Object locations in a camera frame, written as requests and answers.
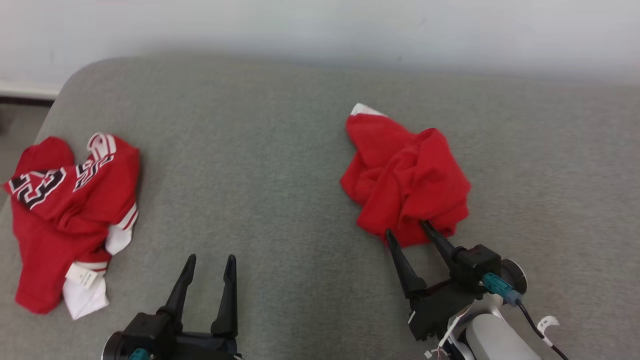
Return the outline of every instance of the red garment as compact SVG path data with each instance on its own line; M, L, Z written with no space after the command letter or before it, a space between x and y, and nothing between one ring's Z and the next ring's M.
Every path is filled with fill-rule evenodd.
M137 215L138 150L102 133L91 138L87 150L87 161L76 166L67 143L47 138L22 153L4 184L12 196L22 258L15 300L34 313L58 305L74 261L93 263L97 266L89 268L96 271L105 268L111 259L103 246L109 225L126 230Z
M349 116L346 127L357 153L340 183L363 206L362 229L383 240L391 229L402 247L429 241L419 220L446 236L455 233L468 215L471 185L438 129L416 135L372 113Z

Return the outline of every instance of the white baseboard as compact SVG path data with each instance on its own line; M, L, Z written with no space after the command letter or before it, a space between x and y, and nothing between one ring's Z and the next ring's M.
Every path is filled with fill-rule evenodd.
M7 81L0 81L0 96L55 100L59 93L60 89L51 85L9 83Z

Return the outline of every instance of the gray floor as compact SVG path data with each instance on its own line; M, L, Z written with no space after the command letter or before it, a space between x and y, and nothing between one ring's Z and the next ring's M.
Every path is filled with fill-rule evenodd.
M45 106L26 106L0 104L0 181L8 180L20 155L33 141L42 127L49 108ZM7 199L0 192L0 204Z

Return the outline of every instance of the care label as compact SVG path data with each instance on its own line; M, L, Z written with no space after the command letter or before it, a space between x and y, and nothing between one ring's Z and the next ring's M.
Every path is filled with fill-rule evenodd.
M102 276L102 274L85 269L76 263L71 264L69 271L65 275L67 279L82 285L85 289L90 288L93 282L100 276Z

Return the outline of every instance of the black cable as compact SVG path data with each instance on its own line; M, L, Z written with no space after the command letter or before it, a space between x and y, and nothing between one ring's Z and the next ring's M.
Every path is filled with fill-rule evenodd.
M545 336L542 334L542 332L540 332L540 330L538 330L538 327L536 326L535 323L533 323L533 320L531 320L531 315L529 315L529 312L527 311L527 308L524 307L524 305L522 304L522 301L520 301L520 299L516 300L516 305L518 305L518 307L520 308L520 310L522 310L522 313L524 314L524 317L527 318L527 321L529 322L529 325L531 325L531 328L533 329L533 331L536 332L536 334L541 338L544 339ZM561 351L560 349L558 349L555 345L551 346L551 349L553 349L553 351L555 351L558 355L560 355L560 357L562 357L563 360L569 360Z

